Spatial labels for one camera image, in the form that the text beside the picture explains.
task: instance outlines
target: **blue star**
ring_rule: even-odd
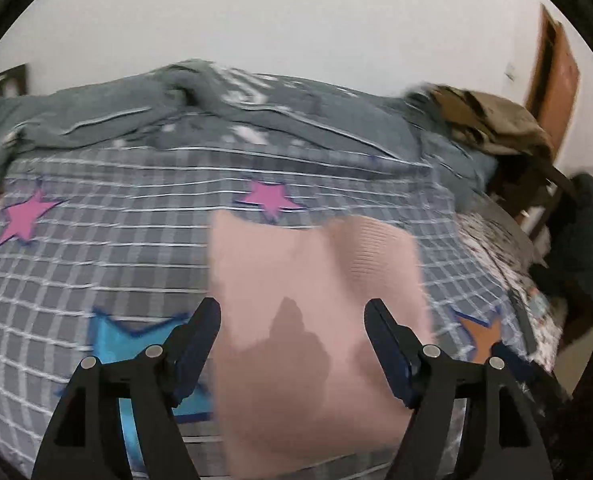
[[[112,320],[107,314],[96,310],[90,324],[92,354],[102,363],[114,363],[132,359],[150,345],[161,344],[174,327],[187,322],[189,316],[168,319],[143,330],[130,331]],[[136,425],[132,414],[132,402],[119,399],[123,437],[132,469],[144,470],[141,448],[136,436]],[[199,384],[194,393],[172,410],[177,422],[196,422],[211,418],[212,402],[209,392]]]

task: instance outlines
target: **pink star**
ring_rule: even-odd
[[[32,240],[32,231],[36,220],[63,202],[43,202],[42,199],[43,192],[40,187],[37,187],[34,194],[25,202],[19,202],[3,209],[8,217],[8,225],[0,236],[0,246],[15,236],[23,242]]]
[[[252,191],[238,202],[261,206],[266,218],[271,222],[278,220],[278,212],[281,209],[304,208],[286,197],[285,184],[264,184],[255,180],[252,180],[251,183]]]

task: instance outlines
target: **orange star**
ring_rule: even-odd
[[[476,352],[470,359],[473,363],[483,364],[490,357],[490,348],[501,340],[501,316],[497,316],[490,323],[479,321],[472,317],[454,311],[461,326],[467,330]]]

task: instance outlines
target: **metal screw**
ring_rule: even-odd
[[[426,345],[423,347],[423,353],[434,359],[441,355],[441,349],[436,345]]]
[[[145,355],[154,359],[163,353],[163,347],[161,345],[150,345],[145,349]]]
[[[496,370],[503,370],[505,362],[500,357],[490,357],[490,366]]]
[[[89,370],[90,368],[93,368],[94,365],[96,365],[96,357],[93,357],[91,355],[84,357],[81,361],[81,368],[83,368],[84,370]]]

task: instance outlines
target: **star pattern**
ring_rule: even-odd
[[[490,357],[492,345],[501,341],[501,316],[496,314],[490,323],[486,323],[457,311],[454,311],[454,314],[475,347],[469,360],[473,363],[483,364]]]
[[[188,316],[178,316],[151,325],[144,330],[133,331],[128,330],[107,314],[100,311],[95,311],[94,314],[90,331],[92,354],[105,364],[132,359],[148,346],[163,343],[176,326],[188,320]],[[143,470],[143,456],[136,434],[132,402],[129,399],[119,399],[118,405],[130,465],[134,469]],[[197,384],[192,395],[183,399],[172,413],[177,423],[209,420],[212,413],[209,392],[201,384]]]
[[[270,222],[278,221],[278,213],[282,210],[304,209],[302,205],[292,202],[286,197],[285,184],[265,184],[251,180],[252,190],[239,203],[257,205]]]
[[[43,191],[39,184],[25,202],[5,207],[3,212],[8,218],[8,224],[0,236],[0,246],[14,237],[21,242],[29,243],[32,240],[36,220],[63,202],[64,200],[43,200]]]

